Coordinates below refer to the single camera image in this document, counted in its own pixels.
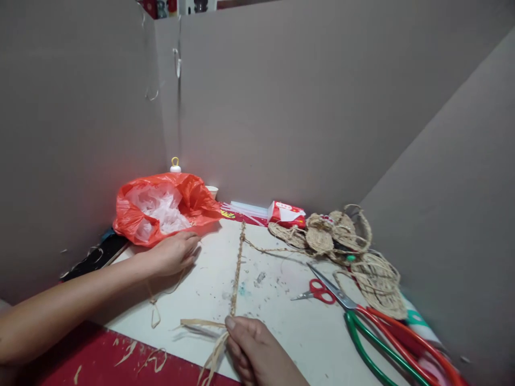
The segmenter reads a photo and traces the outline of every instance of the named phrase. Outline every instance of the right hand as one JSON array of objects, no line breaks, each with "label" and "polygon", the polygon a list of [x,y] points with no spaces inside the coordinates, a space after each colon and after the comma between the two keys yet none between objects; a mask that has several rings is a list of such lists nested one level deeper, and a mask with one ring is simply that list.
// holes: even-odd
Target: right hand
[{"label": "right hand", "polygon": [[257,319],[225,318],[227,346],[245,386],[309,386],[290,356]]},{"label": "right hand", "polygon": [[192,265],[196,260],[193,252],[199,241],[200,237],[194,232],[179,232],[142,253],[151,276],[170,276]]}]

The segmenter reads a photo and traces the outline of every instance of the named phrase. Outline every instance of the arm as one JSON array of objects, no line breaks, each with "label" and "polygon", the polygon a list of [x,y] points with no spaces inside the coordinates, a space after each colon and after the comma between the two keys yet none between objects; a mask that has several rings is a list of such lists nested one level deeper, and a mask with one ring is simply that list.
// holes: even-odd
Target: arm
[{"label": "arm", "polygon": [[104,302],[194,262],[199,237],[181,232],[153,249],[50,288],[0,316],[0,366],[25,364],[51,348]]}]

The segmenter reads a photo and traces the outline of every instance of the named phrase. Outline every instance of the tissue box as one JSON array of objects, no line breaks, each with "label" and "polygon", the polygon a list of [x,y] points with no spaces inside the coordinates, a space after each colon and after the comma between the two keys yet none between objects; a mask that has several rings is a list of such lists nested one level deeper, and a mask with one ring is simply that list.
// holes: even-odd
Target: tissue box
[{"label": "tissue box", "polygon": [[306,227],[306,212],[302,208],[273,201],[268,208],[268,222],[275,222],[285,228],[297,225],[300,229]]}]

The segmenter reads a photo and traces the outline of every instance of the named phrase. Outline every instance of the green handle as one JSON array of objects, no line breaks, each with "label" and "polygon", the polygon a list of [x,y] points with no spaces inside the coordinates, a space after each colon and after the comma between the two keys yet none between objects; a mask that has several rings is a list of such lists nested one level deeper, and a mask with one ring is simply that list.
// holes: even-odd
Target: green handle
[{"label": "green handle", "polygon": [[352,341],[354,342],[354,345],[356,346],[356,350],[359,353],[359,356],[361,359],[363,359],[363,362],[368,366],[371,372],[374,373],[374,375],[381,381],[382,384],[387,386],[397,386],[396,383],[392,382],[390,378],[388,378],[385,373],[381,371],[379,367],[376,366],[374,362],[372,362],[372,359],[367,355],[365,352],[365,349],[361,345],[361,342],[359,341],[358,332],[356,331],[356,325],[355,321],[357,320],[356,315],[354,314],[354,311],[347,311],[345,313],[345,323],[347,324],[347,328],[349,329],[350,337],[352,338]]},{"label": "green handle", "polygon": [[374,374],[379,378],[380,381],[386,383],[389,386],[395,385],[376,365],[369,356],[365,353],[361,342],[359,341],[359,337],[356,331],[356,326],[370,339],[372,339],[377,345],[381,347],[381,349],[388,354],[390,358],[392,358],[399,366],[401,366],[404,370],[406,370],[414,379],[416,379],[420,385],[422,386],[430,386],[430,384],[422,377],[413,367],[411,367],[401,356],[397,355],[393,350],[391,350],[387,345],[385,345],[378,337],[376,337],[372,332],[370,332],[363,323],[356,316],[354,311],[348,311],[345,314],[345,322],[347,323],[347,327],[349,331],[351,329],[354,330],[354,333],[351,332],[352,341],[356,345],[356,349],[359,352],[359,355],[363,358],[367,366],[374,372]]}]

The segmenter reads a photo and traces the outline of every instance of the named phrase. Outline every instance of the green-handled scissors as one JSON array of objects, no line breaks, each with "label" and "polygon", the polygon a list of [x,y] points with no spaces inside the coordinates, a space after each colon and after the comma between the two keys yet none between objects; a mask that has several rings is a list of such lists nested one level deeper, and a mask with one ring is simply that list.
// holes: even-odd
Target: green-handled scissors
[{"label": "green-handled scissors", "polygon": [[[454,369],[454,367],[423,338],[421,338],[419,335],[408,329],[402,323],[399,323],[398,321],[384,315],[383,313],[369,307],[365,309],[362,306],[354,303],[347,295],[345,295],[338,287],[336,287],[331,281],[329,281],[324,275],[322,275],[316,268],[314,268],[310,264],[308,264],[308,266],[311,268],[315,276],[327,287],[327,289],[330,292],[332,292],[332,294],[336,297],[336,301],[345,310],[345,323],[347,324],[350,337],[356,347],[356,350],[358,351],[359,355],[366,363],[368,368],[383,384],[388,386],[396,386],[396,384],[390,378],[388,378],[385,375],[385,373],[383,373],[381,369],[376,366],[374,362],[372,362],[368,354],[365,352],[363,345],[359,340],[356,328],[359,328],[364,335],[372,339],[386,354],[388,354],[390,358],[392,358],[399,366],[401,366],[401,368],[406,370],[421,385],[439,385],[436,379],[432,375],[427,373],[424,369],[422,369],[418,365],[416,360],[410,355],[410,353],[407,352],[406,349],[401,345],[401,343],[392,335],[392,333],[388,330],[388,328],[384,325],[382,321],[385,320],[389,324],[395,324],[396,327],[402,328],[402,330],[406,334],[408,334],[409,337],[416,340],[419,344],[423,345],[426,351],[428,351],[446,370],[452,384],[454,384],[455,386],[461,385],[461,379],[456,370]],[[390,343],[392,343],[392,345],[402,354],[404,358],[397,355],[397,353],[391,350],[369,329],[367,329],[365,325],[357,317],[356,311],[358,311],[362,316],[366,317],[370,322],[372,322],[386,336]]]}]

